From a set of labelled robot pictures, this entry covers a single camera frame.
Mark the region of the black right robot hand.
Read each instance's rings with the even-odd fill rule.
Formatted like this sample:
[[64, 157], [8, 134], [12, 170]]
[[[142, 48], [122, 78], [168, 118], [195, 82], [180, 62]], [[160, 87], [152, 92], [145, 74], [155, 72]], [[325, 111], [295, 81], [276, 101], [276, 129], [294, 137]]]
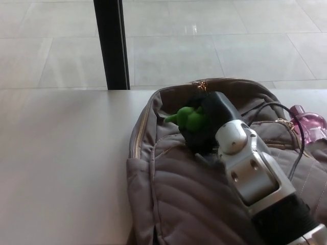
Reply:
[[194, 154], [208, 154], [219, 144], [218, 130], [227, 122], [242, 116], [221, 92], [199, 95], [177, 112], [177, 125], [186, 145]]

